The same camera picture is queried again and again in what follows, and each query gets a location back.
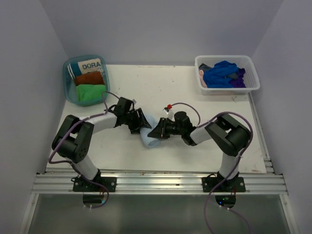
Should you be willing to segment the light blue towel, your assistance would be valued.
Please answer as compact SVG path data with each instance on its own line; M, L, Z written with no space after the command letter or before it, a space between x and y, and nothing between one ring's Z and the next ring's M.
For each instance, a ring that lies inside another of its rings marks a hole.
M160 146L160 140L159 139L153 138L153 137L148 137L148 134L157 126L157 121L153 116L151 116L149 114L145 114L145 117L146 117L146 120L148 121L148 123L150 124L151 128L141 127L140 128L140 136L141 136L141 139L142 139L144 146L147 149L152 149L152 148Z

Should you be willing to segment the green microfiber towel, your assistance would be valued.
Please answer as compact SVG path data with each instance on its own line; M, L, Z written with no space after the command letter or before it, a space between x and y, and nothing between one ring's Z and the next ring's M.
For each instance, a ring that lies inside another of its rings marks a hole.
M94 101L101 99L102 93L106 91L103 84L81 84L76 87L78 101Z

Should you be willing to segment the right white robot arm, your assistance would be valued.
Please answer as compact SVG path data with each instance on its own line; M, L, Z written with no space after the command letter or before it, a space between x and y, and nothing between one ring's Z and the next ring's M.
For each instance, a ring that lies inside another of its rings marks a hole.
M217 144L223 153L217 185L226 192L234 186L239 163L253 140L254 132L248 120L234 112L221 112L195 127L186 112L180 111L174 114L174 120L161 118L148 133L149 137L157 139L168 139L171 135L181 136L189 146L197 146L208 140Z

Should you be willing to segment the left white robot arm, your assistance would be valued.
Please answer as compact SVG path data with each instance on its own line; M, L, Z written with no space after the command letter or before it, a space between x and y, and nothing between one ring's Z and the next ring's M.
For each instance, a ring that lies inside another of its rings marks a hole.
M131 134L152 129L142 109L134 101L120 97L117 104L105 106L99 114L88 117L68 115L53 142L50 164L68 163L84 179L84 186L94 192L101 187L100 171L88 156L92 136L106 129L128 126Z

